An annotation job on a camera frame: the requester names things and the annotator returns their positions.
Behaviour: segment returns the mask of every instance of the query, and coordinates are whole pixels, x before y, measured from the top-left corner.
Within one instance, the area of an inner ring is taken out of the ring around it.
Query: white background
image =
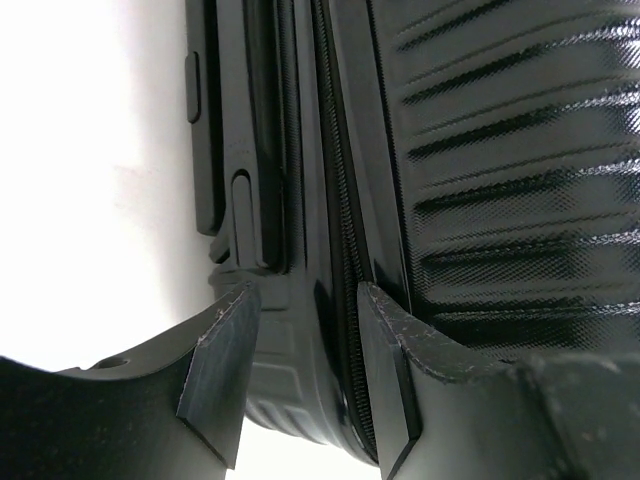
[[[208,306],[183,0],[0,0],[0,355],[88,367]],[[232,480],[379,478],[245,422]]]

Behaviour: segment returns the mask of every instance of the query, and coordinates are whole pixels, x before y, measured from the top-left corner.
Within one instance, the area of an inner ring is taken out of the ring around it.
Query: zipper
[[[358,284],[372,281],[373,274],[367,258],[327,1],[313,0],[313,11],[341,378],[353,430],[363,449],[377,462],[357,303]]]

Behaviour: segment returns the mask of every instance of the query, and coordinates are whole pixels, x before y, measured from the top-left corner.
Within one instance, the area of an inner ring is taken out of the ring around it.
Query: zipper teeth
[[[360,326],[358,320],[357,289],[358,283],[365,280],[364,270],[360,263],[360,252],[358,250],[358,240],[353,221],[353,212],[350,202],[350,189],[345,169],[345,157],[343,151],[343,138],[340,132],[338,120],[337,100],[334,92],[332,75],[329,35],[327,32],[326,19],[322,0],[316,0],[317,26],[320,34],[320,54],[322,62],[321,83],[324,87],[325,118],[329,121],[329,134],[331,138],[331,156],[335,167],[335,180],[337,181],[338,196],[340,204],[340,234],[343,269],[342,275],[345,285],[346,313],[347,313],[347,343],[349,348],[348,362],[351,377],[351,386],[355,401],[355,410],[358,416],[358,423],[365,438],[361,441],[365,443],[366,450],[375,458],[376,439],[373,429],[373,418],[371,416],[371,405],[369,401],[369,390],[367,387],[366,372],[362,344],[360,341]]]

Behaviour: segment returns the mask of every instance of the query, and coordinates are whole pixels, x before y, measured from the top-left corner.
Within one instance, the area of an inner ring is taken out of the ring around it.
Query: white surface
[[[0,355],[88,367],[208,306],[183,0],[0,0]],[[374,479],[245,423],[231,480]]]

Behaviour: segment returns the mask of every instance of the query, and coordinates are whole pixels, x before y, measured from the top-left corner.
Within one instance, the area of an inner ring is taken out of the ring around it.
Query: black zipper
[[[314,0],[313,10],[341,376],[355,433],[367,454],[377,461],[357,304],[358,283],[372,281],[373,274],[326,0]]]

